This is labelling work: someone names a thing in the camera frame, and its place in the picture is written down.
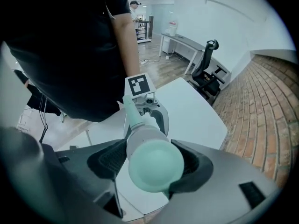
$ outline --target black office chair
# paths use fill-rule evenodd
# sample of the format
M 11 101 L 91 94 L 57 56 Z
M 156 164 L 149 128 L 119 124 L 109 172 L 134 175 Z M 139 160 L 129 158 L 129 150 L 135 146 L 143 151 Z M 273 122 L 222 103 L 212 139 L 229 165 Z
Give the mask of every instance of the black office chair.
M 209 99 L 210 97 L 205 91 L 209 92 L 212 96 L 218 95 L 220 91 L 220 83 L 217 80 L 223 84 L 225 83 L 225 81 L 217 75 L 221 70 L 226 73 L 221 67 L 217 66 L 218 69 L 215 72 L 212 72 L 211 75 L 204 72 L 210 65 L 213 50 L 217 50 L 218 48 L 219 44 L 216 40 L 206 42 L 206 49 L 200 66 L 192 74 L 193 80 L 196 81 L 198 85 L 189 81 L 200 94 L 205 95 L 206 99 Z

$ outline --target white table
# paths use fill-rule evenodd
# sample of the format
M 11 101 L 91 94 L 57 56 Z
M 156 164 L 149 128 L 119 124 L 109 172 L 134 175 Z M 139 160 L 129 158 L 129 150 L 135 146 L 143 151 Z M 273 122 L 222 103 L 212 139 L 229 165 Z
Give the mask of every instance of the white table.
M 17 127 L 31 93 L 0 57 L 0 126 Z
M 184 140 L 219 149 L 227 128 L 213 108 L 184 79 L 178 78 L 157 89 L 156 96 L 169 115 L 169 139 Z M 121 109 L 88 130 L 92 145 L 123 138 L 125 110 Z M 147 214 L 168 203 L 162 193 L 148 193 L 137 188 L 128 175 L 128 160 L 124 163 L 116 185 L 123 197 L 140 213 Z
M 77 135 L 75 138 L 68 141 L 66 144 L 64 144 L 62 147 L 60 147 L 58 150 L 55 151 L 69 150 L 70 146 L 76 146 L 77 148 L 81 148 L 81 147 L 88 147 L 91 145 L 92 144 L 89 140 L 88 132 L 83 131 L 81 134 Z
M 176 34 L 175 36 L 171 36 L 168 33 L 162 33 L 161 34 L 161 43 L 160 43 L 159 56 L 161 56 L 161 53 L 162 53 L 162 46 L 163 46 L 164 37 L 168 37 L 169 39 L 176 42 L 176 44 L 174 45 L 174 47 L 172 49 L 172 53 L 174 53 L 178 43 L 180 43 L 180 44 L 182 44 L 182 45 L 184 45 L 184 46 L 186 46 L 186 47 L 188 47 L 188 48 L 190 48 L 191 50 L 194 51 L 192 59 L 190 60 L 188 66 L 187 66 L 187 69 L 185 70 L 185 75 L 186 75 L 188 70 L 190 69 L 191 65 L 193 64 L 193 61 L 194 61 L 197 53 L 199 51 L 203 51 L 205 49 L 205 47 L 203 45 L 200 45 L 197 42 L 192 41 L 191 39 L 189 39 L 187 37 L 184 37 L 182 35 L 179 35 L 179 34 Z

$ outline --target person in background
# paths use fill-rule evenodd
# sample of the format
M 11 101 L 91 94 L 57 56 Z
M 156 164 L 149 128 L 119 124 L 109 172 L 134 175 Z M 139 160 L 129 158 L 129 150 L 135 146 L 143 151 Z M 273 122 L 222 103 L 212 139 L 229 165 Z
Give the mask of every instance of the person in background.
M 71 118 L 108 118 L 125 78 L 140 73 L 128 0 L 15 0 L 1 31 L 30 81 Z
M 135 12 L 135 10 L 138 8 L 138 2 L 137 1 L 131 1 L 130 2 L 130 11 L 131 11 L 131 17 L 132 17 L 132 21 L 134 23 L 135 26 L 135 31 L 136 34 L 138 34 L 138 25 L 139 25 L 139 19 L 137 17 L 137 14 Z
M 44 112 L 45 99 L 44 99 L 44 101 L 42 101 L 43 94 L 41 92 L 39 92 L 39 90 L 35 86 L 29 84 L 29 79 L 23 74 L 23 72 L 21 72 L 20 70 L 14 70 L 14 73 L 17 75 L 17 77 L 22 81 L 22 83 L 25 85 L 25 87 L 32 94 L 27 105 L 31 109 L 41 110 L 42 112 Z M 60 122 L 64 121 L 65 115 L 55 105 L 53 105 L 50 101 L 47 101 L 45 112 L 56 114 L 57 116 L 60 117 Z

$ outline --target human arm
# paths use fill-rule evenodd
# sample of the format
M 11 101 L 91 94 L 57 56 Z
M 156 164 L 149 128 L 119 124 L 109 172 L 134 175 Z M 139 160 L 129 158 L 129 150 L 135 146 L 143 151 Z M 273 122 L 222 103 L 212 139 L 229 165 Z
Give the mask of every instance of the human arm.
M 136 31 L 130 14 L 114 16 L 112 26 L 128 77 L 140 73 Z
M 132 18 L 132 21 L 133 21 L 133 22 L 136 21 L 135 13 L 132 13 L 132 11 L 131 11 L 131 18 Z
M 128 0 L 106 0 L 106 4 L 115 18 L 111 22 L 126 74 L 137 75 L 140 73 L 138 44 Z
M 28 84 L 29 84 L 29 80 L 27 80 L 27 81 L 25 82 L 25 87 L 26 87 L 26 88 L 28 87 Z

